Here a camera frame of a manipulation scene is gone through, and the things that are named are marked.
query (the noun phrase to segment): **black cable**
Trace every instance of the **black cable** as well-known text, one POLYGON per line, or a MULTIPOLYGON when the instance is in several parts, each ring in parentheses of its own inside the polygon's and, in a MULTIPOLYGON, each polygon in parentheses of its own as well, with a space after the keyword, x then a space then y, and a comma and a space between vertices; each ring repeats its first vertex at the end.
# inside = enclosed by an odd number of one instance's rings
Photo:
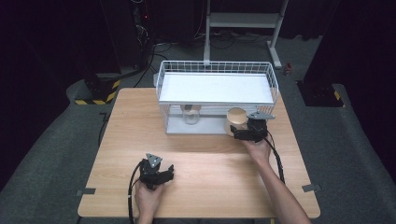
POLYGON ((110 115, 108 115, 108 117, 106 116, 107 113, 99 113, 99 115, 103 115, 103 119, 102 119, 103 123, 102 123, 102 127, 100 128, 100 132, 99 132, 99 136, 98 136, 98 146, 100 146, 100 144, 102 142, 103 130, 104 130, 106 124, 108 123, 108 119, 110 118, 110 115))
POLYGON ((130 221, 131 224, 134 224, 134 211, 133 211, 133 208, 132 208, 132 197, 133 197, 133 195, 132 195, 132 188, 134 187, 134 184, 139 180, 139 179, 137 179, 137 180, 134 182, 134 175, 136 174, 137 169, 138 169, 141 165, 142 165, 142 161, 139 162, 139 163, 137 164, 137 166, 134 168, 134 172, 132 173, 131 180, 130 180, 130 182, 129 182, 129 188, 128 188, 128 216, 129 216, 129 221, 130 221))
POLYGON ((275 158, 276 158, 276 163, 277 163, 277 170, 279 172, 279 179, 284 183, 285 183, 285 176, 283 175, 283 166, 282 166, 282 161, 280 160, 279 154, 277 154, 276 148, 275 148, 275 141, 274 138, 272 137, 271 133, 268 132, 271 136, 271 139, 273 141, 273 144, 271 144, 267 138, 263 138, 265 140, 265 142, 267 142, 267 144, 270 146, 270 148, 273 150, 275 158))
POLYGON ((164 43, 164 45, 165 44, 168 44, 169 45, 169 48, 167 48, 167 49, 163 49, 163 50, 159 50, 159 51, 155 51, 155 53, 163 53, 163 52, 166 52, 167 50, 169 50, 169 49, 171 49, 172 48, 172 46, 173 46, 173 44, 172 43, 164 43))
POLYGON ((155 53, 154 55, 155 55, 155 56, 160 56, 160 57, 163 57, 163 58, 164 58, 166 61, 169 61, 169 60, 168 60, 168 58, 166 58, 165 56, 163 56, 163 55, 161 55, 161 54, 157 54, 157 53, 155 53))
POLYGON ((151 59, 146 67, 145 72, 142 74, 142 76, 139 78, 139 80, 137 80, 136 84, 134 84, 134 88, 140 83, 140 81, 142 80, 143 76, 147 73, 147 71, 149 70, 149 68, 151 67, 152 64, 152 60, 154 59, 154 50, 155 50, 155 46, 152 48, 152 53, 151 53, 151 59))

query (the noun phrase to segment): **white stand leg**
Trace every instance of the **white stand leg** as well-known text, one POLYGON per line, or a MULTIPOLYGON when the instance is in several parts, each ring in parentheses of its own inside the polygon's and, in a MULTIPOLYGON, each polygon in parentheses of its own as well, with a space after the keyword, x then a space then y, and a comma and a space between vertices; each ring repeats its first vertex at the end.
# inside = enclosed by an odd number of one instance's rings
POLYGON ((285 17, 285 11, 286 11, 286 7, 288 6, 288 2, 289 0, 283 1, 282 8, 280 9, 280 13, 276 21, 276 28, 274 30, 273 39, 271 41, 267 41, 268 49, 270 50, 270 54, 274 62, 274 68, 282 67, 282 63, 280 62, 279 57, 277 56, 276 53, 275 44, 277 41, 277 37, 279 36, 279 30, 280 27, 282 26, 283 18, 285 17))
POLYGON ((210 0, 207 0, 204 65, 210 64, 210 0))

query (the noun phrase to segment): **cable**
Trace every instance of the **cable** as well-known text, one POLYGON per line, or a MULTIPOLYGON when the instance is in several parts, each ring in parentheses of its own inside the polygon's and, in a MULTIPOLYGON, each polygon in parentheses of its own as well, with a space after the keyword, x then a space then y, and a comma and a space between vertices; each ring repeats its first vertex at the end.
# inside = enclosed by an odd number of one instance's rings
POLYGON ((268 133, 269 133, 270 136, 271 136, 271 139, 272 139, 273 144, 271 144, 271 143, 268 141, 267 138, 264 137, 263 139, 265 140, 265 142, 267 142, 267 144, 270 146, 270 148, 274 151, 274 155, 275 155, 276 163, 277 163, 277 169, 278 169, 278 172, 279 172, 279 179, 280 179, 284 184, 286 184, 286 183, 285 183, 285 176, 283 175, 282 161, 280 160, 279 154, 277 154, 277 151, 276 151, 276 148, 275 148, 275 141, 274 141, 274 138, 273 138, 273 136, 271 135, 270 132, 268 132, 268 133))
POLYGON ((140 81, 142 80, 143 76, 147 73, 147 71, 149 70, 149 68, 151 67, 152 64, 152 60, 154 59, 154 50, 155 47, 152 48, 152 53, 151 53, 151 59, 148 63, 148 66, 146 67, 145 72, 143 73, 143 75, 139 78, 139 80, 137 80, 136 84, 134 84, 134 88, 140 83, 140 81))
POLYGON ((129 215, 129 221, 130 221, 131 224, 134 224, 134 211, 133 211, 133 208, 132 208, 132 197, 133 197, 133 195, 132 195, 132 188, 134 187, 134 184, 139 180, 139 179, 137 179, 137 180, 134 182, 134 175, 136 174, 137 169, 138 169, 141 165, 142 165, 142 161, 139 162, 139 163, 136 165, 136 167, 134 168, 134 172, 132 173, 131 180, 130 180, 130 182, 129 182, 129 188, 128 188, 128 215, 129 215))
POLYGON ((160 51, 155 51, 156 53, 162 53, 162 52, 166 52, 167 50, 169 50, 169 49, 171 49, 172 48, 172 46, 173 46, 173 43, 162 43, 162 44, 156 44, 155 45, 155 47, 157 47, 157 46, 161 46, 161 45, 169 45, 169 48, 167 48, 167 49, 163 49, 163 50, 160 50, 160 51))
POLYGON ((155 56, 160 56, 160 57, 163 57, 163 58, 164 58, 166 61, 169 61, 169 60, 168 60, 168 58, 166 58, 165 56, 163 56, 163 55, 161 55, 161 54, 157 54, 157 53, 155 53, 154 55, 155 55, 155 56))
POLYGON ((194 38, 198 35, 199 31, 201 30, 202 21, 204 20, 204 13, 205 13, 205 0, 202 0, 201 21, 199 22, 199 26, 198 26, 197 32, 194 35, 194 38))
POLYGON ((108 117, 106 116, 107 113, 99 113, 99 115, 104 115, 103 116, 103 120, 102 120, 102 127, 100 128, 99 131, 99 136, 98 136, 98 146, 100 146, 101 142, 102 142, 102 132, 106 126, 106 124, 108 123, 108 119, 110 118, 111 113, 108 115, 108 117))
POLYGON ((139 3, 142 3, 143 0, 140 0, 140 1, 131 0, 131 2, 139 4, 139 3))

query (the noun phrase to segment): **person's right hand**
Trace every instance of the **person's right hand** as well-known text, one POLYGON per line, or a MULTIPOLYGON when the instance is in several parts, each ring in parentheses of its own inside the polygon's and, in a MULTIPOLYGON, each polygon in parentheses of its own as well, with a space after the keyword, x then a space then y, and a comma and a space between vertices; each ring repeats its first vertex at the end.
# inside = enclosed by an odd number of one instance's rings
POLYGON ((139 223, 151 223, 154 214, 160 205, 161 196, 163 194, 164 184, 157 186, 155 190, 148 189, 146 184, 140 180, 136 182, 135 199, 137 207, 139 207, 139 223))
MULTIPOLYGON (((272 141, 271 137, 268 135, 267 140, 269 142, 272 141)), ((268 145, 268 143, 265 140, 261 140, 258 143, 255 143, 253 141, 241 141, 242 144, 245 145, 247 148, 247 152, 250 155, 250 157, 256 162, 256 163, 268 163, 269 162, 269 157, 271 154, 271 148, 268 145)))

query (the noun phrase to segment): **white shelf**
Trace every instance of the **white shelf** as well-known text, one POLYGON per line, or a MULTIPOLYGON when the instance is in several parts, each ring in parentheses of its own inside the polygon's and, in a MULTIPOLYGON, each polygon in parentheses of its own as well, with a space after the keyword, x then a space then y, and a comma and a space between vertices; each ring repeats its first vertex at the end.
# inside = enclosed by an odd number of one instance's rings
POLYGON ((278 13, 216 13, 210 14, 210 27, 276 28, 278 13))
POLYGON ((165 73, 162 104, 272 105, 265 74, 165 73))

